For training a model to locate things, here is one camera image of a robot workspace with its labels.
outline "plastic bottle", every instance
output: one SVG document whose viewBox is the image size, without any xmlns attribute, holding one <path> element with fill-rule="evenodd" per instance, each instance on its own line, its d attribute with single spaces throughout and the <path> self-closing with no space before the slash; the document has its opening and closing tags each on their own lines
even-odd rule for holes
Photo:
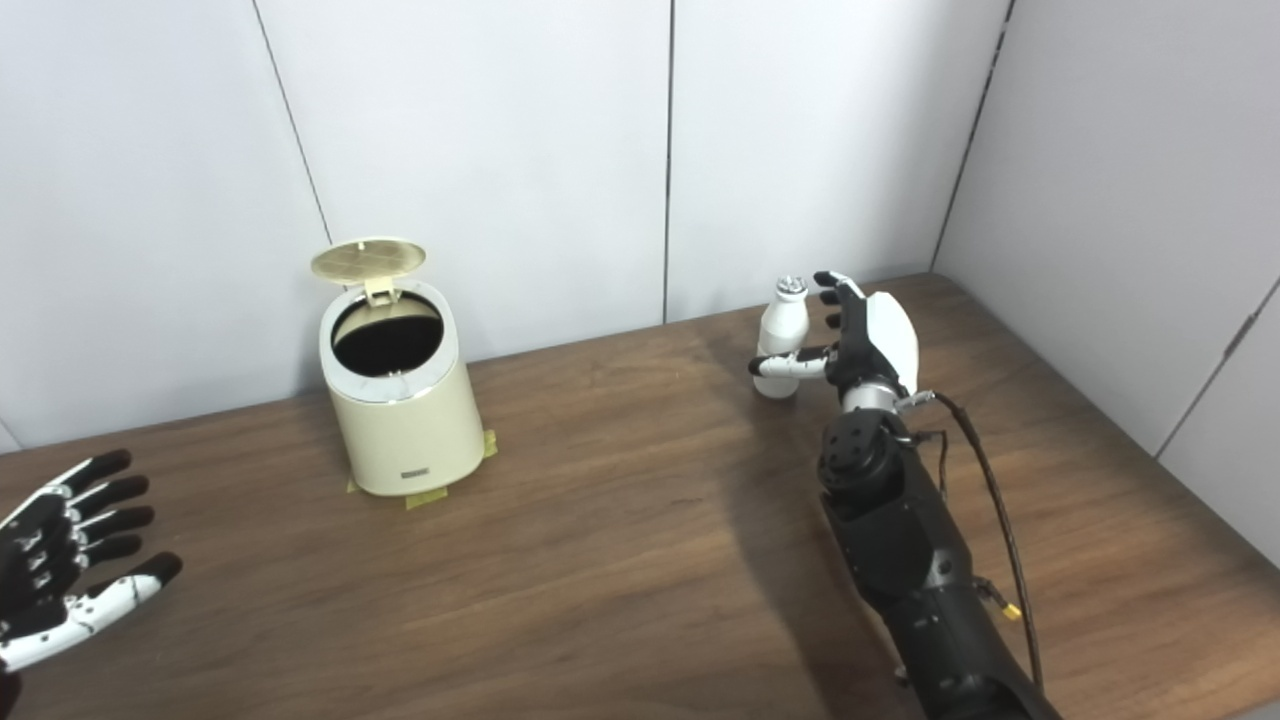
<svg viewBox="0 0 1280 720">
<path fill-rule="evenodd" d="M 756 355 L 778 355 L 799 350 L 809 334 L 809 309 L 804 299 L 809 288 L 804 278 L 786 275 L 778 278 L 773 302 L 760 318 L 760 341 Z M 790 397 L 800 387 L 800 380 L 791 378 L 753 378 L 755 389 L 765 397 L 781 400 Z"/>
</svg>

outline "trash can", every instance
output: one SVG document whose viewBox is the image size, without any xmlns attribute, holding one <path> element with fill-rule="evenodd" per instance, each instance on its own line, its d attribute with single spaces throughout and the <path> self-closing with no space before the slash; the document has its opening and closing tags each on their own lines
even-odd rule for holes
<svg viewBox="0 0 1280 720">
<path fill-rule="evenodd" d="M 352 479 L 372 495 L 440 488 L 484 457 L 484 427 L 449 304 L 434 287 L 403 277 L 425 259 L 412 242 L 369 237 L 311 261 L 320 278 L 352 286 L 320 322 L 320 366 Z"/>
</svg>

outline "robotic arm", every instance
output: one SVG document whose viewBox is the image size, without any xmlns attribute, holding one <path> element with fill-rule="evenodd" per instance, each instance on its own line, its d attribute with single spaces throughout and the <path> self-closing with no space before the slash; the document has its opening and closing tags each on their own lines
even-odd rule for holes
<svg viewBox="0 0 1280 720">
<path fill-rule="evenodd" d="M 979 448 L 964 410 L 916 391 L 915 329 L 888 293 L 867 297 L 847 277 L 818 273 L 822 301 L 840 313 L 829 347 L 756 357 L 760 377 L 824 378 L 842 414 L 827 425 L 818 459 L 823 506 L 858 593 L 884 621 L 906 679 L 931 720 L 1061 720 L 1005 647 L 983 606 L 989 583 L 973 574 L 969 548 L 915 450 L 905 410 L 940 400 Z M 979 454 L 997 510 L 1006 521 L 986 456 Z M 1010 543 L 1016 564 L 1016 547 Z M 1023 610 L 1030 607 L 1020 593 Z"/>
<path fill-rule="evenodd" d="M 142 547 L 138 536 L 116 533 L 150 524 L 155 512 L 111 505 L 145 493 L 147 479 L 134 475 L 93 486 L 131 460 L 125 450 L 84 460 L 0 523 L 0 717 L 17 701 L 17 671 L 91 638 L 182 570 L 177 555 L 161 552 L 82 594 L 67 594 L 88 568 Z"/>
</svg>

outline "table surface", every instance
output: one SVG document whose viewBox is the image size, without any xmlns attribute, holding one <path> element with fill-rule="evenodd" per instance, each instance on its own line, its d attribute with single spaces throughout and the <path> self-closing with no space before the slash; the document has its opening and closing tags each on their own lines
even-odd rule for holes
<svg viewBox="0 0 1280 720">
<path fill-rule="evenodd" d="M 915 320 L 922 387 L 965 404 L 992 455 L 1062 714 L 1280 697 L 1280 573 L 952 283 L 879 287 Z M 472 365 L 500 452 L 412 511 L 344 492 L 319 395 L 0 457 L 4 507 L 129 447 L 159 511 L 147 548 L 187 562 L 29 670 L 14 720 L 918 717 L 819 510 L 835 393 L 754 395 L 758 319 Z M 1012 593 L 968 448 L 948 468 L 978 570 Z"/>
</svg>

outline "open lid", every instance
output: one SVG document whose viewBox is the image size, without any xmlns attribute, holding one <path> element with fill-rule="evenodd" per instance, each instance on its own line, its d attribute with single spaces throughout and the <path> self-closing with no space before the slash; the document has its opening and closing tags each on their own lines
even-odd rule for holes
<svg viewBox="0 0 1280 720">
<path fill-rule="evenodd" d="M 335 245 L 311 260 L 311 272 L 338 284 L 362 284 L 370 305 L 396 302 L 392 278 L 412 273 L 426 251 L 407 240 L 365 237 Z"/>
</svg>

